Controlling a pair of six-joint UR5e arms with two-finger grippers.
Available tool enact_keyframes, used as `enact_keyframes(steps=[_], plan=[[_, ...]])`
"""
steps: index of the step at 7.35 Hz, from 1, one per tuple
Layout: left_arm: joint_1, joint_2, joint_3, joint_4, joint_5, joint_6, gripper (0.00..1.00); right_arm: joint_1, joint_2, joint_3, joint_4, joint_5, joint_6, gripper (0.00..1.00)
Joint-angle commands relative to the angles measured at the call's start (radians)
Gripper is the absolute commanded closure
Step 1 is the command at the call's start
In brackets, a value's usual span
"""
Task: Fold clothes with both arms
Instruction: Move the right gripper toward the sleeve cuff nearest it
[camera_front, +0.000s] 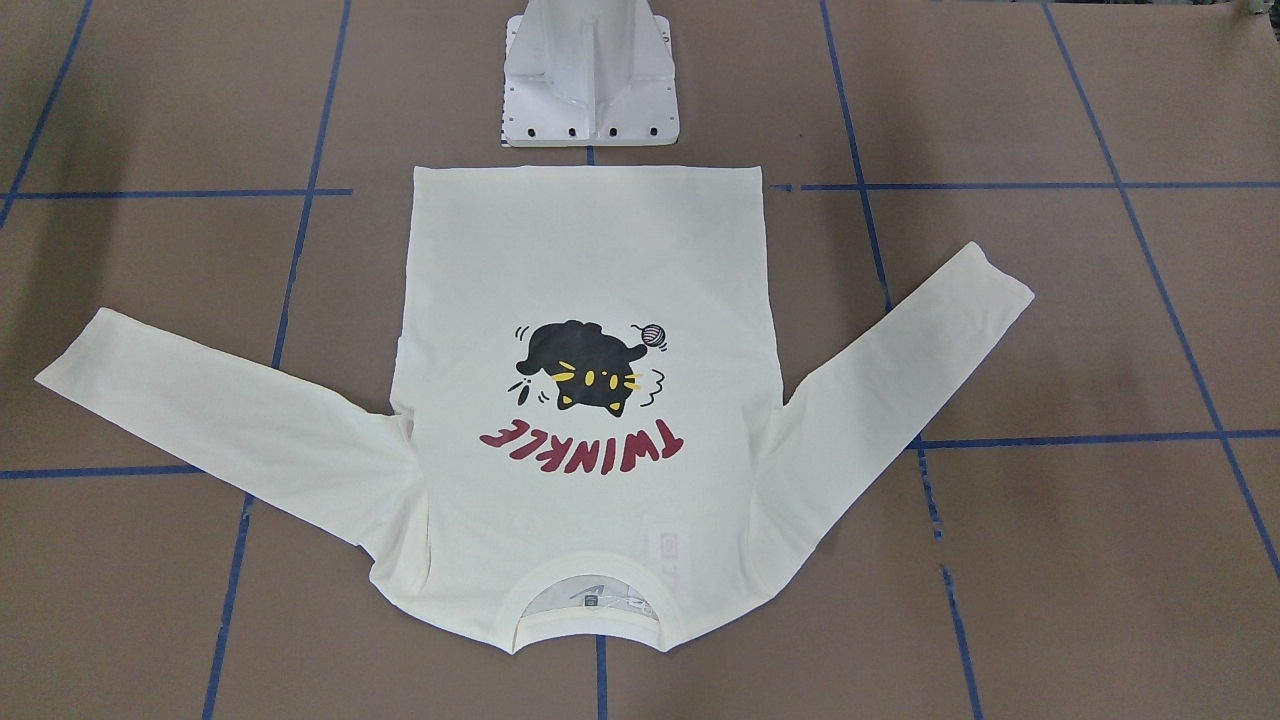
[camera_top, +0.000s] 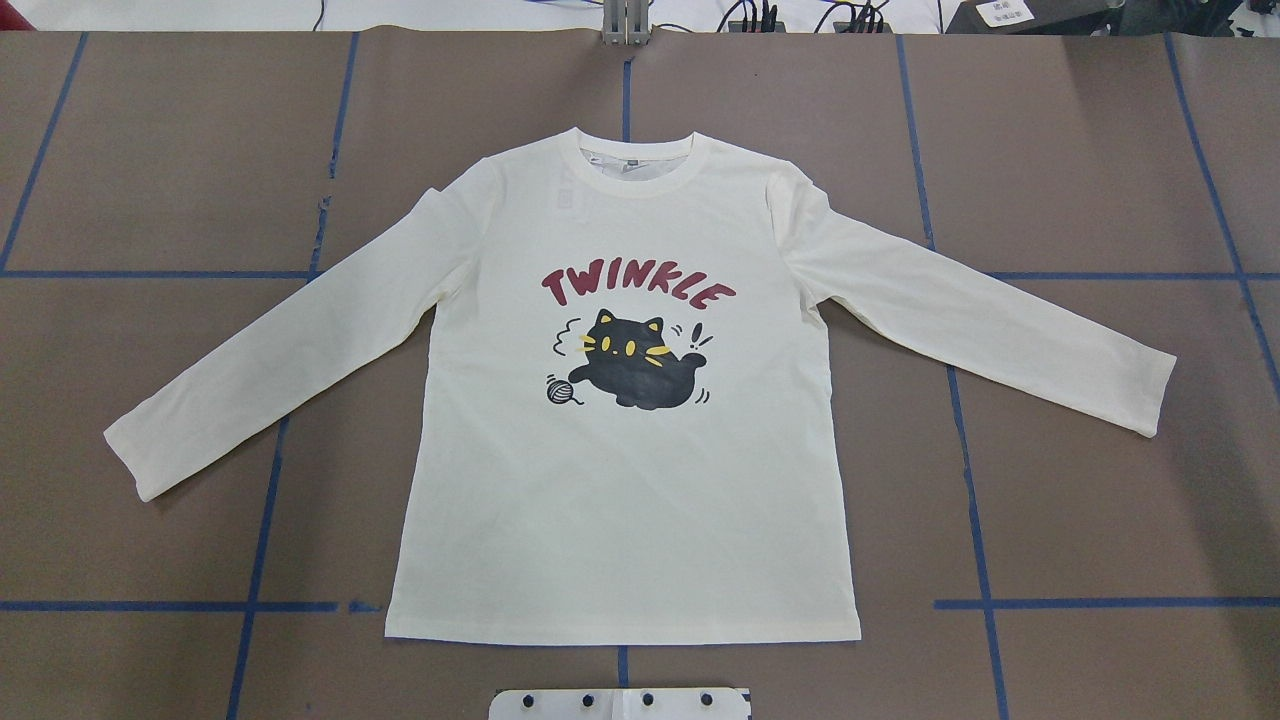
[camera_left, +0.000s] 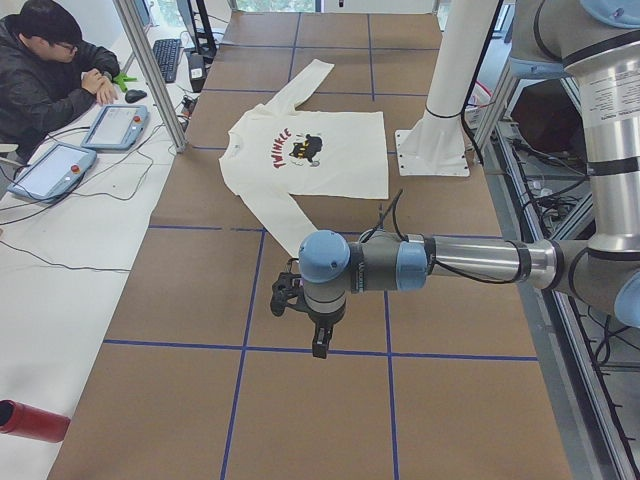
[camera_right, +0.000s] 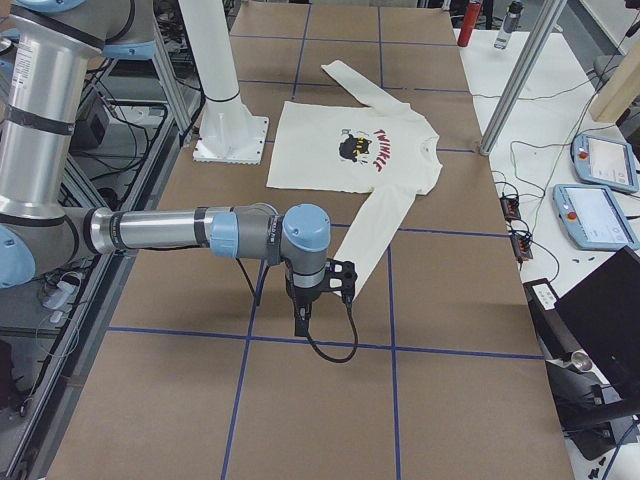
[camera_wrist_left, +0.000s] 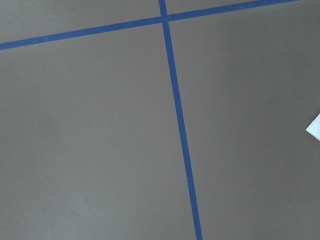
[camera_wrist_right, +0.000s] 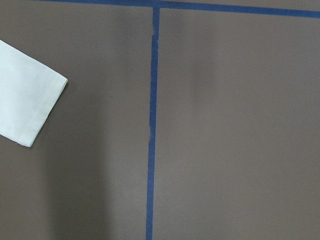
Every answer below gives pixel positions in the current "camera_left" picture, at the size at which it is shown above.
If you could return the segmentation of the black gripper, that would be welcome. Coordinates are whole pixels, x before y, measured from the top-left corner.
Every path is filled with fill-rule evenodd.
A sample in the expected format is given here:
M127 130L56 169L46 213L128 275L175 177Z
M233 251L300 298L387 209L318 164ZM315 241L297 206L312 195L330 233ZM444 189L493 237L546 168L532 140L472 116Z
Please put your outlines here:
M334 318L332 315L319 313L311 313L309 317L314 323L312 355L314 358L326 358L333 333Z

